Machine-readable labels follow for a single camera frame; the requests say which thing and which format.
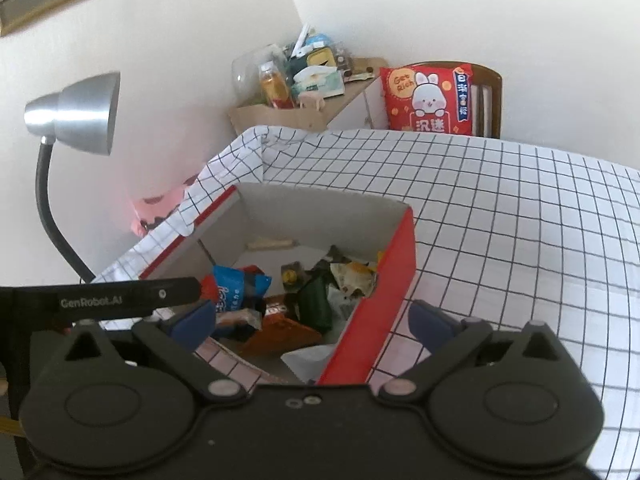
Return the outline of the blue snack bag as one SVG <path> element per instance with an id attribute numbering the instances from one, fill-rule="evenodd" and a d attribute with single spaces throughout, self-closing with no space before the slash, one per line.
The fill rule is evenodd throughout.
<path id="1" fill-rule="evenodd" d="M 272 278 L 257 266 L 241 269 L 214 266 L 209 274 L 213 274 L 219 292 L 216 304 L 208 300 L 215 307 L 216 325 L 248 324 L 260 330 Z"/>

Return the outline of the orange-brown snack bag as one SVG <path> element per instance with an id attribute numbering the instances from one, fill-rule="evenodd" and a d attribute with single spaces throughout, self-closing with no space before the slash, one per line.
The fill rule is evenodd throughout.
<path id="1" fill-rule="evenodd" d="M 318 330 L 299 322 L 297 296 L 284 294 L 266 299 L 262 328 L 242 344 L 240 355 L 280 356 L 282 353 L 318 344 L 322 335 Z"/>

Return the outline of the egg print snack packet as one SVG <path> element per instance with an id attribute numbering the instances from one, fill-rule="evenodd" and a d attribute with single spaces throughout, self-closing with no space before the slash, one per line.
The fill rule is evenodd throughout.
<path id="1" fill-rule="evenodd" d="M 346 296 L 369 297 L 375 289 L 376 273 L 357 261 L 331 263 L 330 270 L 337 288 Z"/>

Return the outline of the dark green snack packet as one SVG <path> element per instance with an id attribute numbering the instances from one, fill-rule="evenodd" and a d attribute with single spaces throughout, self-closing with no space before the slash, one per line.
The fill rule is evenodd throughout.
<path id="1" fill-rule="evenodd" d="M 327 333 L 333 326 L 332 309 L 326 291 L 326 282 L 316 276 L 297 293 L 299 322 L 320 334 Z"/>

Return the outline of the small black yellow packet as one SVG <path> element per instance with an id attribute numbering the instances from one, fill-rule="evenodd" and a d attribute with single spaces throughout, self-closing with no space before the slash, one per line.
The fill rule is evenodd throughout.
<path id="1" fill-rule="evenodd" d="M 281 281 L 285 290 L 300 289 L 306 282 L 306 271 L 299 261 L 281 266 Z"/>

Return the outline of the large red snack bag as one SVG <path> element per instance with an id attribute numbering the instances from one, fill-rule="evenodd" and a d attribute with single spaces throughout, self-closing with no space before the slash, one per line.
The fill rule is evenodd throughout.
<path id="1" fill-rule="evenodd" d="M 201 298 L 203 300 L 209 300 L 213 304 L 216 304 L 219 300 L 218 286 L 214 279 L 213 274 L 207 274 L 200 281 L 201 285 Z"/>

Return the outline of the black snack packet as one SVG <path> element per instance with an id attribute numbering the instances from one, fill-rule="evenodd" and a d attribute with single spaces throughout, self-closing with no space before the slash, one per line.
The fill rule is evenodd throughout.
<path id="1" fill-rule="evenodd" d="M 350 263 L 352 262 L 351 258 L 345 256 L 344 252 L 341 251 L 336 245 L 332 245 L 329 251 L 320 258 L 311 269 L 306 271 L 307 275 L 310 278 L 318 278 L 318 276 L 327 276 L 331 275 L 331 266 L 333 263 Z"/>

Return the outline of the white black grid tablecloth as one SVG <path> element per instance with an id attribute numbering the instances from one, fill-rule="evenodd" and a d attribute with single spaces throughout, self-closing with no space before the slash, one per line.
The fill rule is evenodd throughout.
<path id="1" fill-rule="evenodd" d="M 497 328 L 547 323 L 604 407 L 588 464 L 639 474 L 639 174 L 604 160 L 474 136 L 247 129 L 202 169 L 167 226 L 101 274 L 137 278 L 230 185 L 382 195 L 416 225 L 409 299 Z"/>

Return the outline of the silver desk lamp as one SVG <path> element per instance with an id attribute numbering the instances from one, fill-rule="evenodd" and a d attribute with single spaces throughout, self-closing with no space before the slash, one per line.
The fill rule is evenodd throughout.
<path id="1" fill-rule="evenodd" d="M 113 151 L 122 75 L 118 70 L 92 75 L 38 96 L 24 107 L 25 128 L 39 141 L 35 166 L 35 204 L 47 238 L 78 278 L 96 278 L 68 239 L 60 221 L 60 198 L 79 210 L 87 157 L 105 158 Z"/>

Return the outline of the red cardboard box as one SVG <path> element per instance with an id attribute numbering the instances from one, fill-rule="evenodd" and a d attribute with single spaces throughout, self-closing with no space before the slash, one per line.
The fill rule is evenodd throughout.
<path id="1" fill-rule="evenodd" d="M 295 246 L 250 252 L 246 244 L 255 240 L 294 240 Z M 413 212 L 398 200 L 320 188 L 237 184 L 195 219 L 190 235 L 171 242 L 143 276 L 193 276 L 201 281 L 214 266 L 257 266 L 272 278 L 265 299 L 297 296 L 299 289 L 284 289 L 281 266 L 299 261 L 307 271 L 332 245 L 352 261 L 371 268 L 376 273 L 376 285 L 369 297 L 349 296 L 358 297 L 359 304 L 315 384 L 360 384 L 369 376 L 416 270 Z M 377 252 L 385 252 L 378 268 Z M 337 288 L 332 274 L 322 278 L 326 286 Z M 306 273 L 305 284 L 310 280 Z M 205 349 L 212 352 L 213 366 L 248 386 L 261 380 L 302 384 L 281 361 L 284 353 L 248 358 L 240 355 L 242 344 L 255 332 L 248 326 L 217 330 L 205 344 Z"/>

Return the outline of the red rabbit cushion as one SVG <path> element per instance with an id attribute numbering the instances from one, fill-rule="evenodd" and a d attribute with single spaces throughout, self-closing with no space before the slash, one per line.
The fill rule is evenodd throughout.
<path id="1" fill-rule="evenodd" d="M 470 64 L 384 67 L 380 69 L 380 77 L 392 130 L 472 134 Z"/>

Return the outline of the wooden chair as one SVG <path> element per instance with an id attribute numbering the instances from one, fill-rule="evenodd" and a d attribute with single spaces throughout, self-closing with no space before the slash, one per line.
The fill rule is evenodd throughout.
<path id="1" fill-rule="evenodd" d="M 502 90 L 501 75 L 484 65 L 470 63 L 473 72 L 474 136 L 501 139 Z"/>

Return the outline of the clear glass jar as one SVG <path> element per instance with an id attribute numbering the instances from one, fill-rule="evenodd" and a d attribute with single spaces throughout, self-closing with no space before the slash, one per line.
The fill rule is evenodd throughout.
<path id="1" fill-rule="evenodd" d="M 285 82 L 290 82 L 286 70 L 286 58 L 283 49 L 277 44 L 267 44 L 240 55 L 231 63 L 232 87 L 240 105 L 265 103 L 264 92 L 260 86 L 260 66 L 273 62 L 280 70 Z"/>

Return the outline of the wooden side cabinet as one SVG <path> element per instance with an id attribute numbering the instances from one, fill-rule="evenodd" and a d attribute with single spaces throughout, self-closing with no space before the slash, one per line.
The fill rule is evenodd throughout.
<path id="1" fill-rule="evenodd" d="M 264 104 L 235 107 L 229 118 L 239 136 L 254 126 L 281 126 L 311 132 L 326 130 L 383 129 L 388 126 L 380 68 L 384 58 L 355 58 L 357 70 L 368 70 L 373 77 L 348 82 L 340 96 L 327 98 L 319 107 L 315 96 L 307 98 L 302 107 L 277 110 Z"/>

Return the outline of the tissue pack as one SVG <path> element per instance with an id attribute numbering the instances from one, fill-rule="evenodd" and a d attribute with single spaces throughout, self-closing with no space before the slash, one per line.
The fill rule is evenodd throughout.
<path id="1" fill-rule="evenodd" d="M 335 66 L 309 65 L 293 77 L 292 92 L 297 98 L 303 92 L 315 91 L 323 99 L 342 96 L 345 84 L 342 73 Z"/>

